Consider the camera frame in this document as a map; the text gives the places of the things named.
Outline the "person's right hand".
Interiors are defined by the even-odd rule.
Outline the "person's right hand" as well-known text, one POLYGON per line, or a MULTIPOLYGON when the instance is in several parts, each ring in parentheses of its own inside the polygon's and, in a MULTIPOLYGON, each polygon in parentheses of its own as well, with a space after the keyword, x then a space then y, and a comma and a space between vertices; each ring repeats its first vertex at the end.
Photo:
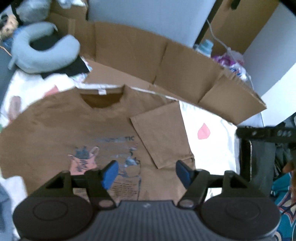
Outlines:
POLYGON ((295 175, 296 175, 296 172, 295 172, 295 160, 292 160, 290 162, 288 162, 283 170, 282 170, 284 173, 291 173, 292 174, 292 180, 291 180, 291 184, 293 187, 295 187, 295 175))

